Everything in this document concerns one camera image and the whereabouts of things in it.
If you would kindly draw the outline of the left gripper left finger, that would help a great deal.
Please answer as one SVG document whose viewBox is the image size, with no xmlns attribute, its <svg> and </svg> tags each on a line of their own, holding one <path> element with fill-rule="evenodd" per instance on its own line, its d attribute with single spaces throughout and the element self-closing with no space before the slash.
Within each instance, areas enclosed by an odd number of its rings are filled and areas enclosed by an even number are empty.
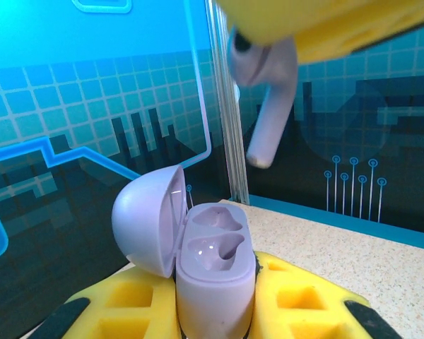
<svg viewBox="0 0 424 339">
<path fill-rule="evenodd" d="M 32 338 L 178 338 L 175 282 L 130 268 L 77 292 Z"/>
</svg>

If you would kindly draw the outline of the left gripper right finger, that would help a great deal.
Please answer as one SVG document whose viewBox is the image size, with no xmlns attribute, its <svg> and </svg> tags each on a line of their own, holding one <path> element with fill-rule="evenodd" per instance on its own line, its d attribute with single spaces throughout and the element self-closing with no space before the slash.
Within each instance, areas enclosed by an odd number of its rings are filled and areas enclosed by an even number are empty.
<svg viewBox="0 0 424 339">
<path fill-rule="evenodd" d="M 398 338 L 363 296 L 266 252 L 257 276 L 250 338 Z"/>
</svg>

